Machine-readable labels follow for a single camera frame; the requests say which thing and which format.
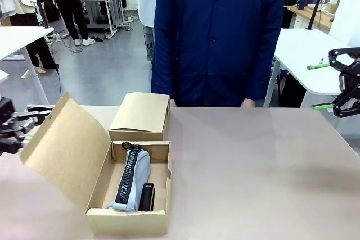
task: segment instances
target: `cup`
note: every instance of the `cup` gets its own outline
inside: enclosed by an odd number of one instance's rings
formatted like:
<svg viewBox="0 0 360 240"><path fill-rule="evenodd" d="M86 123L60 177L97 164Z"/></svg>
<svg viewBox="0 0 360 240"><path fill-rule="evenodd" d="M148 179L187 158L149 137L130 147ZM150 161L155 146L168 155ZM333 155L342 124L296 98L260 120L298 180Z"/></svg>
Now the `cup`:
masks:
<svg viewBox="0 0 360 240"><path fill-rule="evenodd" d="M307 0L298 0L297 2L297 7L298 7L298 10L303 10L306 6L306 1Z"/></svg>

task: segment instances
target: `wall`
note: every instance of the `wall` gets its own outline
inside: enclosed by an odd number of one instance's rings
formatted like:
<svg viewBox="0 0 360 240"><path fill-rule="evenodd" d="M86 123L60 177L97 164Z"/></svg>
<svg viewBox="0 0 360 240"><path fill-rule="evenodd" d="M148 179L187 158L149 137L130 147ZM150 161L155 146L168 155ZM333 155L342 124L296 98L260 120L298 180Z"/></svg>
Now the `wall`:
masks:
<svg viewBox="0 0 360 240"><path fill-rule="evenodd" d="M330 35L351 47L360 47L360 1L341 0ZM360 116L340 119L338 132L346 138L359 139Z"/></svg>
<svg viewBox="0 0 360 240"><path fill-rule="evenodd" d="M359 0L341 0L330 35L350 46L360 46L359 15Z"/></svg>

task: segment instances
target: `bag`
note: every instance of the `bag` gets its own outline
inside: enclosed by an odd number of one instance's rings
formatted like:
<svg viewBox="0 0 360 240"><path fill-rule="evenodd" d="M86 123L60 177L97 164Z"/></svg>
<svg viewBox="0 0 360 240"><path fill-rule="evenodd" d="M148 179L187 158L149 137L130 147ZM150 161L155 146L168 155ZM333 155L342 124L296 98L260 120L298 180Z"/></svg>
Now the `bag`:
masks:
<svg viewBox="0 0 360 240"><path fill-rule="evenodd" d="M60 13L52 1L47 1L44 3L44 10L48 22L55 22L60 19Z"/></svg>
<svg viewBox="0 0 360 240"><path fill-rule="evenodd" d="M108 208L138 211L142 188L150 176L150 155L140 146L130 143L123 143L122 146L128 150L125 169L115 200Z"/></svg>

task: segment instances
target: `person in black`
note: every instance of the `person in black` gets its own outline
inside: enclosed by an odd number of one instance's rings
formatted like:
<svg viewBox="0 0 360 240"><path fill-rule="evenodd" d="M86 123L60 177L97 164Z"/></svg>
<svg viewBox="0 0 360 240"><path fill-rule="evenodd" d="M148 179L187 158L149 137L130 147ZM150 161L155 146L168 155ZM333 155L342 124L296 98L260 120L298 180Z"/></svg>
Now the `person in black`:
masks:
<svg viewBox="0 0 360 240"><path fill-rule="evenodd" d="M89 38L81 0L56 0L56 3L62 18L64 19L66 28L73 38L75 45L79 46L80 40L73 22L73 15L75 22L78 25L80 34L83 38L82 44L84 46L88 46L95 43L95 40Z"/></svg>

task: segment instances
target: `box lid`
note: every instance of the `box lid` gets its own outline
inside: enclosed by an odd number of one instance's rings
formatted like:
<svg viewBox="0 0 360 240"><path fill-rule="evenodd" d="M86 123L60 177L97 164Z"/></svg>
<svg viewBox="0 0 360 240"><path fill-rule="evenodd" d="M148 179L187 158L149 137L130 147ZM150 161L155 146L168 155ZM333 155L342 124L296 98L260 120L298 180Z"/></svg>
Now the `box lid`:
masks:
<svg viewBox="0 0 360 240"><path fill-rule="evenodd" d="M169 96L152 93L128 93L109 130L163 132Z"/></svg>
<svg viewBox="0 0 360 240"><path fill-rule="evenodd" d="M20 159L86 213L110 146L101 124L65 93Z"/></svg>

